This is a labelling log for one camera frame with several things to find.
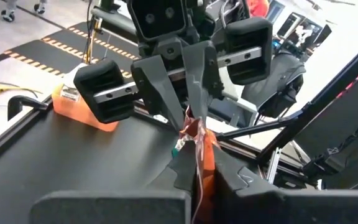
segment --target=electronic equipment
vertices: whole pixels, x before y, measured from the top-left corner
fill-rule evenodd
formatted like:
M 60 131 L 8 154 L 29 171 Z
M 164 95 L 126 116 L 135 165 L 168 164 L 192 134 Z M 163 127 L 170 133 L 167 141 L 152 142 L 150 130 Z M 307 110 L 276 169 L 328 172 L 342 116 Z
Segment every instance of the electronic equipment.
M 109 58 L 80 69 L 74 80 L 102 123 L 128 118 L 134 110 L 133 101 L 143 99 L 150 114 L 163 115 L 180 130 L 182 102 L 189 102 L 195 116 L 205 118 L 208 102 L 222 99 L 225 86 L 253 83 L 270 73 L 272 24 L 266 19 L 224 20 L 225 46 L 218 51 L 211 40 L 214 33 L 208 36 L 200 31 L 200 24 L 215 26 L 205 4 L 131 0 L 127 7 L 142 57 L 131 67 L 134 82 L 124 84 L 118 65 Z M 227 4 L 222 7 L 224 17 Z M 92 12 L 103 21 L 116 16 L 98 8 Z M 231 82 L 224 83 L 219 74 L 222 67 L 227 67 Z

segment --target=orange bag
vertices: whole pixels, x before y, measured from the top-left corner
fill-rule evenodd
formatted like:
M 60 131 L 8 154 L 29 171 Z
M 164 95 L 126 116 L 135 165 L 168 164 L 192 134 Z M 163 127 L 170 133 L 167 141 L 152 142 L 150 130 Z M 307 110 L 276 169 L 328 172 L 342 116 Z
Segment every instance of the orange bag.
M 199 221 L 209 223 L 213 217 L 212 196 L 214 195 L 215 158 L 213 145 L 219 147 L 215 134 L 205 128 L 200 119 L 191 117 L 191 111 L 186 110 L 185 127 L 180 131 L 180 137 L 191 136 L 196 143 L 198 198 L 195 217 Z

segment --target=orange package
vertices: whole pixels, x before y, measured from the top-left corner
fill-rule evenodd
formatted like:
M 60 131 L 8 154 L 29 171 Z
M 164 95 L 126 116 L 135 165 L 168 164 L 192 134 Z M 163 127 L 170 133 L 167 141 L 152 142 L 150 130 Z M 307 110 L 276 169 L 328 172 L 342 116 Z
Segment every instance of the orange package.
M 213 217 L 212 196 L 214 195 L 214 171 L 215 158 L 213 145 L 220 148 L 215 134 L 205 128 L 205 124 L 200 119 L 190 116 L 190 110 L 186 110 L 184 129 L 180 132 L 180 137 L 191 136 L 196 143 L 197 159 L 197 178 L 198 178 L 198 198 L 195 217 L 199 221 L 209 223 Z
M 52 93 L 53 110 L 58 114 L 88 124 L 102 131 L 114 131 L 118 122 L 109 124 L 100 123 L 74 86 L 73 80 L 78 69 L 85 66 L 87 66 L 87 64 L 79 64 L 79 66 L 74 68 L 70 73 L 66 74 L 63 83 L 54 89 Z

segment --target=white label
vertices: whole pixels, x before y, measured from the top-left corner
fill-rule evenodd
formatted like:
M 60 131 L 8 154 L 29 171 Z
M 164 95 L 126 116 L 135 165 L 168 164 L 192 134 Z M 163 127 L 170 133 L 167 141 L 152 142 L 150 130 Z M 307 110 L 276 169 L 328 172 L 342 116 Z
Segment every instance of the white label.
M 78 100 L 80 100 L 80 94 L 76 90 L 70 93 L 70 92 L 68 92 L 68 91 L 63 89 L 63 90 L 60 91 L 60 96 L 68 98 L 68 99 L 73 100 L 75 102 L 78 102 Z

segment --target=orange object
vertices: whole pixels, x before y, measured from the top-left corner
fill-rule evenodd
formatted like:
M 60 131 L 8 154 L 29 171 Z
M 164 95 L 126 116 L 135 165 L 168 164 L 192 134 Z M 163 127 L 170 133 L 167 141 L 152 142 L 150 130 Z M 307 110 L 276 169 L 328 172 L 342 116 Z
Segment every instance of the orange object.
M 266 17 L 269 12 L 269 2 L 267 0 L 247 0 L 247 4 L 251 17 Z
M 58 114 L 107 132 L 114 131 L 117 127 L 118 122 L 100 123 L 74 88 L 68 88 L 64 84 L 57 86 L 52 93 L 52 100 L 53 110 Z
M 213 147 L 220 149 L 215 134 L 204 128 L 200 120 L 191 117 L 190 109 L 186 110 L 184 129 L 180 131 L 180 137 L 185 134 L 191 136 L 196 141 L 196 158 L 198 160 L 198 175 L 201 182 L 198 183 L 197 199 L 200 207 L 196 211 L 196 219 L 203 223 L 210 223 L 213 218 L 213 196 L 214 188 L 214 171 L 215 157 Z

